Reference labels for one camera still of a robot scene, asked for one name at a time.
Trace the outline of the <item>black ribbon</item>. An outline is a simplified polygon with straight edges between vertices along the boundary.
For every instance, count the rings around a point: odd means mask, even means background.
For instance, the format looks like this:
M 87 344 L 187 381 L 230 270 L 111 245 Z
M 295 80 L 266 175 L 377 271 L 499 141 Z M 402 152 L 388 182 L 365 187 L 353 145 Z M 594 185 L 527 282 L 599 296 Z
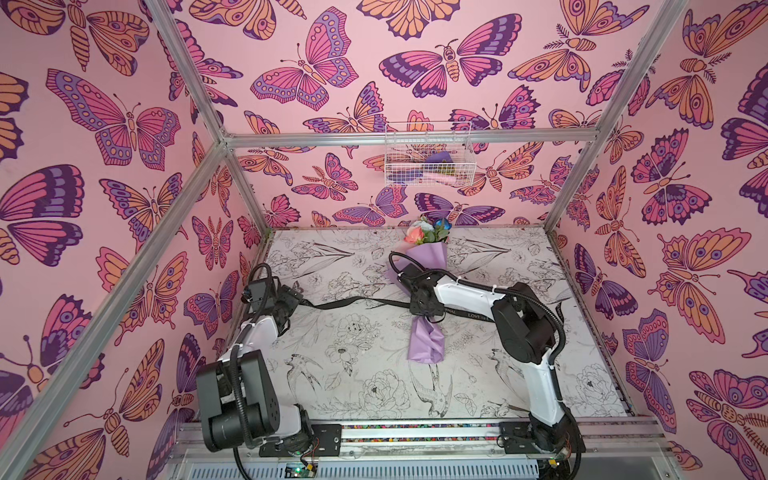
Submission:
M 446 316 L 455 316 L 459 318 L 480 321 L 485 323 L 494 322 L 492 318 L 486 315 L 471 312 L 468 310 L 458 309 L 455 307 L 440 305 L 440 306 L 436 306 L 435 308 L 428 307 L 426 310 L 424 309 L 419 310 L 417 307 L 412 306 L 408 302 L 384 299 L 384 298 L 363 297 L 363 296 L 353 296 L 353 297 L 348 297 L 341 300 L 335 300 L 332 302 L 326 302 L 322 304 L 314 304 L 307 299 L 303 299 L 300 301 L 299 305 L 306 306 L 316 310 L 328 311 L 328 310 L 335 310 L 335 309 L 349 307 L 359 302 L 365 302 L 371 308 L 389 306 L 389 307 L 395 307 L 395 308 L 407 310 L 413 316 L 424 318 L 429 323 L 432 323 L 432 324 L 441 323 Z

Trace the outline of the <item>pink fake rose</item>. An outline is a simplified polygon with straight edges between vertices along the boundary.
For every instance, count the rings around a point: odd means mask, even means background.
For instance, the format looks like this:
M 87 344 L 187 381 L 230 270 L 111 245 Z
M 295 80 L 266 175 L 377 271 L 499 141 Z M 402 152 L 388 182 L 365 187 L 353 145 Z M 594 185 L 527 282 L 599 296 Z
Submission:
M 424 232 L 420 226 L 411 226 L 406 231 L 404 240 L 413 245 L 420 245 L 424 241 Z

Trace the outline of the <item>blue fake flower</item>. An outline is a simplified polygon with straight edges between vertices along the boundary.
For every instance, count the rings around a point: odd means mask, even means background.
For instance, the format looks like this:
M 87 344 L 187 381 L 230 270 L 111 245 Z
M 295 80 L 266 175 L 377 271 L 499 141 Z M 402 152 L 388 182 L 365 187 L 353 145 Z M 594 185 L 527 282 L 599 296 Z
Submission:
M 446 218 L 441 218 L 434 222 L 433 228 L 436 236 L 442 239 L 446 238 L 450 234 L 452 225 L 447 221 Z

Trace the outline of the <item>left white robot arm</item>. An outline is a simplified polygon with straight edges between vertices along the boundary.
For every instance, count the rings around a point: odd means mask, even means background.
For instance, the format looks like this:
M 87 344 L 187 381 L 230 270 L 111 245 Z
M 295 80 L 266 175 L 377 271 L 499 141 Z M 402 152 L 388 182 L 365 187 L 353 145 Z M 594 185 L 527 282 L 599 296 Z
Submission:
M 196 374 L 199 422 L 211 452 L 268 444 L 302 455 L 313 444 L 306 411 L 278 399 L 266 352 L 290 328 L 302 297 L 283 285 L 271 267 L 253 267 L 242 301 L 243 321 L 227 350 Z

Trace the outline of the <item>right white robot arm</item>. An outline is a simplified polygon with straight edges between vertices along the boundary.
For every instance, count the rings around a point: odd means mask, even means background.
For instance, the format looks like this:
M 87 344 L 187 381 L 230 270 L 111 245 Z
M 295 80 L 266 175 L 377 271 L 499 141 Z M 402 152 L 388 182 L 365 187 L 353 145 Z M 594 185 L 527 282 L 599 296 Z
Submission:
M 541 454 L 555 462 L 585 453 L 556 372 L 556 360 L 566 346 L 560 308 L 551 310 L 523 283 L 482 285 L 445 269 L 428 268 L 399 252 L 389 255 L 389 264 L 410 293 L 413 314 L 489 321 L 503 350 L 520 364 L 529 395 L 528 421 L 500 429 L 498 443 L 506 453 Z

